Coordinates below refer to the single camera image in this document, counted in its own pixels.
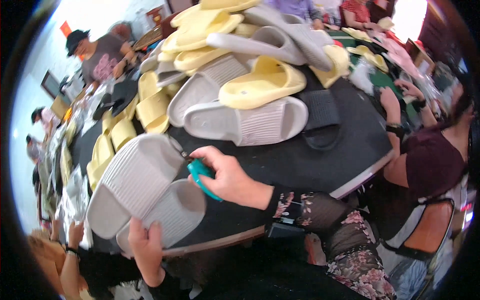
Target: red patterned shirt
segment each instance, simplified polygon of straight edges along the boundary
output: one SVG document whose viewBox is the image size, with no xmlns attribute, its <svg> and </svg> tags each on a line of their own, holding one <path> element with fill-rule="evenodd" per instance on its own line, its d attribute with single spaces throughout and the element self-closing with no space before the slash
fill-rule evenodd
<svg viewBox="0 0 480 300">
<path fill-rule="evenodd" d="M 342 3 L 341 7 L 345 11 L 355 13 L 355 21 L 360 23 L 366 23 L 369 21 L 370 12 L 365 4 L 358 2 L 357 0 L 347 0 Z"/>
</svg>

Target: gray t-shirt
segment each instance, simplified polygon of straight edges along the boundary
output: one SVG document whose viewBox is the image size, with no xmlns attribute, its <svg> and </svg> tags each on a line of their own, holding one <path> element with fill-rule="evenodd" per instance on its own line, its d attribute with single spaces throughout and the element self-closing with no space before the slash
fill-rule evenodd
<svg viewBox="0 0 480 300">
<path fill-rule="evenodd" d="M 82 62 L 82 73 L 87 84 L 95 80 L 102 83 L 125 56 L 120 52 L 123 41 L 117 36 L 106 34 L 97 41 L 95 53 Z"/>
</svg>

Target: maroon shirt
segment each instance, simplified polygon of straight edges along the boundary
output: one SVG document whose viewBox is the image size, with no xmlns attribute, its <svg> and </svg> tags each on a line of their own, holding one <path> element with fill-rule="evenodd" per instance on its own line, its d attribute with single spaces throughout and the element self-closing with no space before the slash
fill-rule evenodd
<svg viewBox="0 0 480 300">
<path fill-rule="evenodd" d="M 407 154 L 408 188 L 380 175 L 367 190 L 368 209 L 384 240 L 391 239 L 402 228 L 419 198 L 440 196 L 460 182 L 466 163 L 445 139 L 443 129 L 442 124 L 422 129 L 402 144 L 401 154 Z"/>
</svg>

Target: purple shirt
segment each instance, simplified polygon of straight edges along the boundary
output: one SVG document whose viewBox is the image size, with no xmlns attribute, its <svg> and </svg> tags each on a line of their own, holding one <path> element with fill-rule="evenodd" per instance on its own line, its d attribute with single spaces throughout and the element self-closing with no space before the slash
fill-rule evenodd
<svg viewBox="0 0 480 300">
<path fill-rule="evenodd" d="M 313 6 L 312 0 L 264 0 L 265 4 L 278 9 L 282 13 L 294 14 L 302 19 L 322 19 L 322 15 Z"/>
</svg>

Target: black hat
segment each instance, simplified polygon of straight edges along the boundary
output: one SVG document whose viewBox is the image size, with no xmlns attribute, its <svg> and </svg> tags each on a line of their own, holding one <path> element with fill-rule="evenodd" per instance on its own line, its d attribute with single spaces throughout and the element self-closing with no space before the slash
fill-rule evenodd
<svg viewBox="0 0 480 300">
<path fill-rule="evenodd" d="M 90 30 L 87 30 L 87 31 L 75 30 L 68 35 L 67 44 L 65 45 L 65 47 L 68 50 L 68 54 L 67 54 L 68 57 L 74 54 L 75 50 L 78 47 L 78 43 L 80 43 L 80 41 L 83 40 L 84 38 L 88 38 L 89 33 L 90 33 Z"/>
</svg>

